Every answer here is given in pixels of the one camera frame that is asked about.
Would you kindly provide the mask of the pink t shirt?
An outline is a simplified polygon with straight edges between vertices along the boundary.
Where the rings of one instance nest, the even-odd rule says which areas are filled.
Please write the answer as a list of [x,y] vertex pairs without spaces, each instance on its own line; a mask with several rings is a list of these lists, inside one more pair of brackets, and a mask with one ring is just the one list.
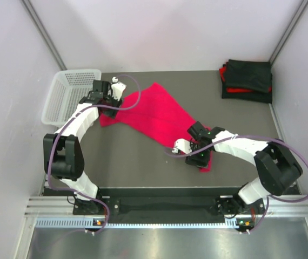
[[173,147],[178,139],[191,140],[188,129],[195,122],[158,83],[141,91],[140,101],[134,108],[118,111],[115,118],[105,114],[99,117],[102,127],[126,124],[165,147]]

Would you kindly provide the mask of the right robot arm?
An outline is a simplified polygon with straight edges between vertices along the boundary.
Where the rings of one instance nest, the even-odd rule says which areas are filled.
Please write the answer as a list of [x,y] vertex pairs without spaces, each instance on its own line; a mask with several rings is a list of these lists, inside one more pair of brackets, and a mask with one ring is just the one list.
[[232,213],[247,213],[253,203],[269,195],[281,196],[303,173],[291,151],[278,141],[237,138],[223,128],[205,128],[196,122],[189,129],[190,141],[178,139],[174,148],[185,153],[185,162],[207,168],[212,152],[225,153],[256,167],[258,177],[233,195]]

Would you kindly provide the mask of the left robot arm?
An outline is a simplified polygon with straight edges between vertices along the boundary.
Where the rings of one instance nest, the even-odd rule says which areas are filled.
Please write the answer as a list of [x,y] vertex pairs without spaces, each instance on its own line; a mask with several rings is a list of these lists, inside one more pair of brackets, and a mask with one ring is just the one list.
[[85,161],[80,145],[84,134],[101,113],[115,117],[123,102],[126,85],[114,77],[111,82],[94,80],[92,90],[78,102],[68,122],[43,139],[44,170],[73,192],[75,214],[99,214],[104,209],[99,187],[84,171]]

